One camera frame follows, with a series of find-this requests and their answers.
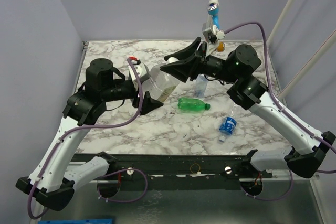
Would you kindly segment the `large clear plastic bottle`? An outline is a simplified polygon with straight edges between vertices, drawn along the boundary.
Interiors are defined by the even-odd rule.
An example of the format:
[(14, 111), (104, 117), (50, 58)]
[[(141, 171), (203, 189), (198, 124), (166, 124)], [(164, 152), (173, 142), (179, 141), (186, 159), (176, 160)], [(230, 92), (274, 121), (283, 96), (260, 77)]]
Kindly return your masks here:
[(142, 91), (148, 91), (151, 98), (164, 103), (180, 81), (166, 72), (161, 71), (160, 67), (163, 64), (158, 64), (150, 70), (150, 78), (142, 83)]

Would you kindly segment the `green plastic bottle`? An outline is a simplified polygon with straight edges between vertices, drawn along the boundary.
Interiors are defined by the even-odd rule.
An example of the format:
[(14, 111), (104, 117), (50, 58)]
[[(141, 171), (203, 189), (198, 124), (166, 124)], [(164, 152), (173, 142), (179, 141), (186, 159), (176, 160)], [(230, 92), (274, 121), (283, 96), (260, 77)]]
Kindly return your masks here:
[(179, 98), (178, 100), (178, 108), (182, 112), (198, 113), (207, 111), (205, 110), (205, 104), (202, 100), (194, 98)]

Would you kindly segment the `white bottle cap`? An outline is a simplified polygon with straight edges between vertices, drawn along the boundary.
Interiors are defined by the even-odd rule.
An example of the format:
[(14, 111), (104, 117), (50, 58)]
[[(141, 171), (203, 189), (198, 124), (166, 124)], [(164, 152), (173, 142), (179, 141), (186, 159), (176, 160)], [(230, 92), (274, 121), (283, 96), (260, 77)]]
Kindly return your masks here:
[(175, 57), (170, 57), (168, 60), (167, 60), (167, 63), (174, 63), (174, 62), (177, 62), (178, 59), (175, 58)]

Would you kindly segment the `green bottle cap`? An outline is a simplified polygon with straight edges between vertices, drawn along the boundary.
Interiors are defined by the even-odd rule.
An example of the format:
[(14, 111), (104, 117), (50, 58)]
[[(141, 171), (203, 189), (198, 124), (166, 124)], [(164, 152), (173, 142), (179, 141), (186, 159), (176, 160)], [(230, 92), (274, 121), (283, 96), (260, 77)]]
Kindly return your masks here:
[(205, 110), (209, 110), (210, 108), (211, 108), (211, 105), (208, 104), (208, 103), (206, 103), (206, 104), (205, 104)]

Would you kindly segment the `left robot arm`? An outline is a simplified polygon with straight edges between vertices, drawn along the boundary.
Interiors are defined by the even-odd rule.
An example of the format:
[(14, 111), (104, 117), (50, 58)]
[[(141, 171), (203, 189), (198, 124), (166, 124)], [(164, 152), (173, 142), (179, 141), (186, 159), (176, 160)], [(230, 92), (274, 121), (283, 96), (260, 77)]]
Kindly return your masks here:
[(67, 171), (79, 144), (111, 101), (132, 100), (142, 110), (145, 100), (141, 84), (149, 79), (148, 67), (135, 57), (128, 58), (129, 74), (122, 74), (109, 59), (98, 58), (86, 68), (85, 81), (67, 101), (59, 129), (35, 170), (16, 182), (16, 188), (46, 208), (64, 209), (75, 191), (95, 178), (112, 179), (116, 175), (113, 157), (97, 154), (80, 167)]

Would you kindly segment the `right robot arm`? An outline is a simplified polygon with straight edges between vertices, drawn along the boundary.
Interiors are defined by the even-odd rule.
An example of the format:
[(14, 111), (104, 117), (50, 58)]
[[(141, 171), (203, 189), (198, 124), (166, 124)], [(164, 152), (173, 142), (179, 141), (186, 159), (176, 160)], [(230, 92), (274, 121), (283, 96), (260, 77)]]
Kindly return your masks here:
[(262, 118), (291, 144), (282, 150), (250, 151), (241, 165), (246, 177), (255, 177), (268, 169), (287, 169), (311, 178), (332, 149), (335, 135), (309, 126), (274, 97), (270, 86), (253, 76), (261, 60), (251, 45), (239, 45), (225, 60), (206, 55), (206, 48), (206, 43), (196, 38), (187, 48), (172, 54), (177, 61), (168, 62), (161, 71), (182, 82), (203, 74), (231, 84), (227, 94), (232, 101)]

